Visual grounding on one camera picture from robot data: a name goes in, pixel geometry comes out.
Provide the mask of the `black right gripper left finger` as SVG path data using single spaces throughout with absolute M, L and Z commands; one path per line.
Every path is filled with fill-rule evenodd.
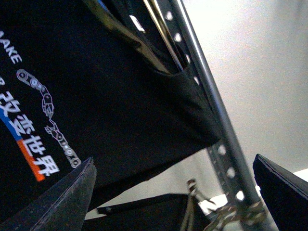
M 80 231 L 97 170 L 89 157 L 38 199 L 5 220 L 2 231 Z

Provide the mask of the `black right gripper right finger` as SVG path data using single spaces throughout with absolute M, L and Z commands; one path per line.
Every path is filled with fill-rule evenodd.
M 280 231 L 308 229 L 308 182 L 257 154 L 253 171 L 261 196 Z

